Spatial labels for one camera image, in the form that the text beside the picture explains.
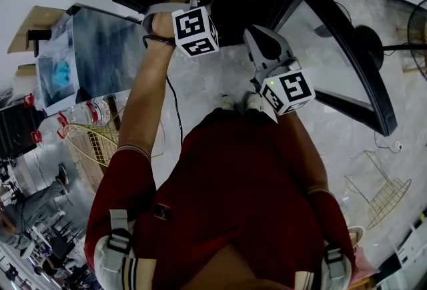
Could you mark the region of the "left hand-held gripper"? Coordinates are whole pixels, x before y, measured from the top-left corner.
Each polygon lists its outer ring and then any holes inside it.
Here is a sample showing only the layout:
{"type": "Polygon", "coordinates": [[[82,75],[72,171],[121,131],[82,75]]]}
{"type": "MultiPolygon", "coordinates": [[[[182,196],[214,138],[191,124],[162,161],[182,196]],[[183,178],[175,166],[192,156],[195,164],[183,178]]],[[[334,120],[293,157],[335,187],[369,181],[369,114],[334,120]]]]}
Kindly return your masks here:
{"type": "Polygon", "coordinates": [[[169,0],[149,7],[141,25],[146,30],[144,45],[149,41],[178,48],[187,57],[199,57],[219,51],[218,31],[204,6],[193,7],[188,0],[169,0]],[[174,38],[158,37],[151,32],[156,13],[171,13],[174,38]]]}

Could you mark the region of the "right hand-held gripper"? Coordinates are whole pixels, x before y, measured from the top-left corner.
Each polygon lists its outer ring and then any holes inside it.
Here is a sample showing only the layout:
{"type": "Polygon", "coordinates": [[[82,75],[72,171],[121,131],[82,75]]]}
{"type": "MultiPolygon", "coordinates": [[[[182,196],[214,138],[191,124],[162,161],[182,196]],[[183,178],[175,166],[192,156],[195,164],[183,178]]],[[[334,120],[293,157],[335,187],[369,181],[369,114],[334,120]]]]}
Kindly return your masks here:
{"type": "Polygon", "coordinates": [[[252,84],[276,115],[294,112],[315,99],[310,78],[292,58],[294,54],[284,37],[252,25],[244,30],[244,43],[257,70],[252,84]],[[266,62],[271,61],[277,62],[267,67],[266,62]]]}

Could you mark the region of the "person's left hand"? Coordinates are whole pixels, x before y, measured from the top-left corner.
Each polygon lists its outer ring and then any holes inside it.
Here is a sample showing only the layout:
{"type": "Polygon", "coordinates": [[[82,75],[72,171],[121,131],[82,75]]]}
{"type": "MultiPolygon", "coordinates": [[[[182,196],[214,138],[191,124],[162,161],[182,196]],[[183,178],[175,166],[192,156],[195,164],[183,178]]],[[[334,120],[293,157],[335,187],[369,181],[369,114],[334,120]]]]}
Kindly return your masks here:
{"type": "Polygon", "coordinates": [[[156,13],[151,22],[151,32],[166,39],[174,38],[173,17],[171,13],[156,13]]]}

